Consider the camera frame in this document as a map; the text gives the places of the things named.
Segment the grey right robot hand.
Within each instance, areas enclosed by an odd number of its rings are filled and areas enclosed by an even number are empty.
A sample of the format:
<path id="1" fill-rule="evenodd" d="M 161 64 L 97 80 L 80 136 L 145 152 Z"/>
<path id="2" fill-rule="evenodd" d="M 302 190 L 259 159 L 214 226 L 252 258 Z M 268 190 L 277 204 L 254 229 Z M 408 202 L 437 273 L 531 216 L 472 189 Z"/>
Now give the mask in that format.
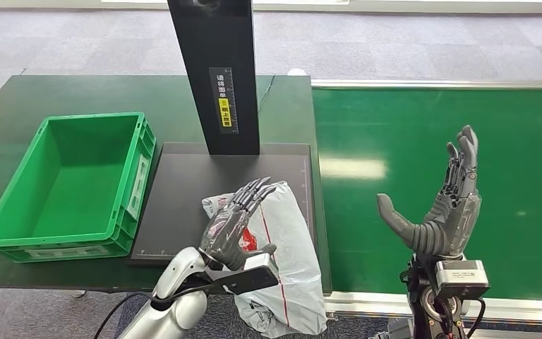
<path id="1" fill-rule="evenodd" d="M 377 194 L 379 216 L 414 253 L 456 258 L 463 254 L 476 224 L 481 196 L 476 187 L 478 138 L 466 125 L 449 142 L 444 182 L 421 223 L 396 211 L 387 194 Z"/>

